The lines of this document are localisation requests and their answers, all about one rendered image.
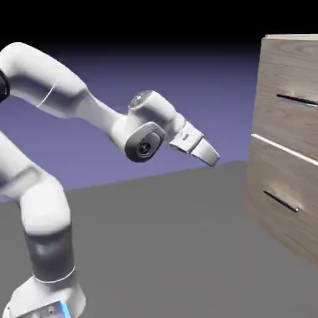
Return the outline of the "light wood cabinet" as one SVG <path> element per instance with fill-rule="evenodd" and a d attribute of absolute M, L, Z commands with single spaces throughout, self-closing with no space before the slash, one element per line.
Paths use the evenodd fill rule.
<path fill-rule="evenodd" d="M 245 210 L 318 266 L 318 34 L 261 42 Z"/>

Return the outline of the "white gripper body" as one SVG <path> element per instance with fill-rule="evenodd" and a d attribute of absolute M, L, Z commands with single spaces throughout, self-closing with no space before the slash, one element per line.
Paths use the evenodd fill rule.
<path fill-rule="evenodd" d="M 205 138 L 202 138 L 199 141 L 192 150 L 191 154 L 195 158 L 201 160 L 204 164 L 211 167 L 215 166 L 220 159 L 218 152 Z"/>

